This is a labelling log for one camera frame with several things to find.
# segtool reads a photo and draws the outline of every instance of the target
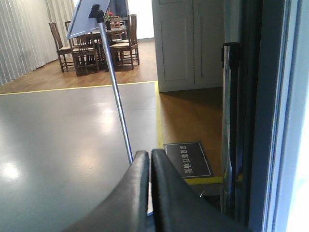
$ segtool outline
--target metal post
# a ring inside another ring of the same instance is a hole
[[[239,43],[223,46],[222,212],[234,217]]]
[[[115,74],[113,63],[112,63],[112,55],[111,55],[111,51],[110,51],[110,46],[109,46],[109,43],[108,43],[106,31],[105,31],[104,15],[105,15],[104,12],[102,10],[99,10],[99,4],[96,4],[96,5],[93,5],[91,14],[89,15],[89,18],[93,17],[93,18],[97,19],[99,30],[101,32],[102,45],[103,45],[103,49],[104,49],[104,52],[105,52],[107,67],[108,67],[108,69],[110,71],[110,75],[111,75],[112,88],[113,88],[113,91],[114,91],[116,105],[117,105],[118,114],[119,114],[119,117],[120,117],[120,123],[121,123],[121,127],[122,127],[122,132],[123,132],[125,144],[126,144],[126,152],[127,152],[127,156],[128,156],[128,159],[129,159],[129,163],[131,165],[131,163],[133,162],[133,155],[132,155],[132,151],[131,151],[129,135],[128,135],[128,132],[127,132],[125,115],[124,115],[124,111],[123,111],[122,104],[121,104],[116,74]]]

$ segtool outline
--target white cabinet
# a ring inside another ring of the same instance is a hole
[[[222,86],[223,0],[153,0],[160,91]]]

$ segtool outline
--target vertical blind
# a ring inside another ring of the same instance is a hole
[[[57,23],[64,40],[64,20],[59,20],[70,19],[73,1],[50,2],[53,3],[49,0],[0,1],[0,85],[57,58],[48,23],[51,20]]]

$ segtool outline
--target yellow tape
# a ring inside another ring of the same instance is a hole
[[[206,185],[206,184],[221,184],[223,183],[223,177],[206,177],[206,178],[192,178],[184,179],[189,185]],[[237,182],[242,181],[242,175],[238,176]]]
[[[159,83],[155,81],[155,98],[156,98],[156,131],[157,131],[157,145],[158,148],[163,149],[163,130],[161,119],[161,105],[159,95]]]
[[[135,82],[135,83],[124,83],[118,84],[119,86],[124,85],[135,85],[135,84],[143,84],[143,83],[155,83],[156,81],[145,81],[145,82]],[[49,91],[59,91],[59,90],[67,90],[67,89],[82,89],[82,88],[98,88],[98,87],[107,87],[112,85],[104,85],[104,86],[85,86],[85,87],[72,87],[72,88],[56,88],[56,89],[46,89],[46,90],[36,90],[36,91],[26,91],[26,92],[18,92],[18,93],[2,93],[2,95],[11,95],[11,94],[22,94],[22,93],[40,93],[40,92],[49,92]]]

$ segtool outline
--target black clamp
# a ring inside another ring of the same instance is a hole
[[[102,10],[100,10],[100,4],[92,5],[91,13],[88,18],[95,18],[97,20],[97,23],[103,23],[104,16],[105,13]]]

